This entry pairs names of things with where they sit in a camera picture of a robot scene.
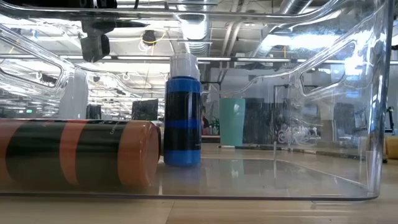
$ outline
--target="ceiling pipe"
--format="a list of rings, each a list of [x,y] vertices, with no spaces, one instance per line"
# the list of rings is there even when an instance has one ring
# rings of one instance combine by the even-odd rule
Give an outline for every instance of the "ceiling pipe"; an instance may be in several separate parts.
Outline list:
[[[246,12],[246,9],[248,8],[248,4],[249,4],[249,0],[244,0],[240,12]],[[234,33],[231,38],[231,43],[229,43],[228,51],[226,53],[227,56],[231,55],[232,49],[234,48],[234,45],[235,45],[236,37],[238,36],[239,30],[243,23],[244,22],[239,22],[236,24]]]
[[[239,0],[233,1],[231,12],[236,12],[238,10],[238,3],[239,3]],[[225,31],[223,48],[221,49],[221,56],[224,56],[224,54],[225,54],[226,46],[228,45],[229,36],[231,35],[231,31],[232,31],[232,27],[234,26],[234,23],[235,23],[234,21],[229,22],[228,27]]]

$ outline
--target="white bottle cap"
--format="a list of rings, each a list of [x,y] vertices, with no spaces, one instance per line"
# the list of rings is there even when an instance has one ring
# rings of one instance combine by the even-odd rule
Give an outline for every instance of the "white bottle cap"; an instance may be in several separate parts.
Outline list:
[[[192,54],[176,54],[170,58],[170,77],[200,78],[198,60]]]

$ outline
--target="ceiling light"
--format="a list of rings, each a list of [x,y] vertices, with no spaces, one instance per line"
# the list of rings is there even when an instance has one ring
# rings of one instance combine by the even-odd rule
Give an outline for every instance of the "ceiling light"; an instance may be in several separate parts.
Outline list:
[[[6,109],[10,109],[10,110],[24,110],[26,109],[25,107],[17,107],[17,106],[9,106],[6,107]]]
[[[170,60],[170,57],[153,57],[153,56],[118,56],[120,60]]]
[[[198,61],[217,61],[217,62],[229,62],[231,58],[229,57],[198,57]]]
[[[288,58],[237,58],[239,62],[290,62]]]

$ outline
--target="teal cup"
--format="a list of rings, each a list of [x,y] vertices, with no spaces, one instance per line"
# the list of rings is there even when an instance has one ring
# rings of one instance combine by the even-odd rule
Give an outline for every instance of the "teal cup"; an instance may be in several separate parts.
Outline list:
[[[245,112],[243,98],[222,98],[219,105],[222,146],[242,146]]]

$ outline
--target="clear plastic bin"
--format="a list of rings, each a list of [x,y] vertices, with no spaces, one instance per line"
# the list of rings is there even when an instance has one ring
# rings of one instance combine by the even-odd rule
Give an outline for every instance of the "clear plastic bin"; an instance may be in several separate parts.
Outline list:
[[[105,9],[100,1],[7,2],[0,195],[379,195],[392,0],[140,1],[137,9],[129,1]],[[191,69],[206,119],[198,118],[195,166],[169,166],[161,156],[175,54],[198,62]],[[107,131],[118,137],[107,142]]]

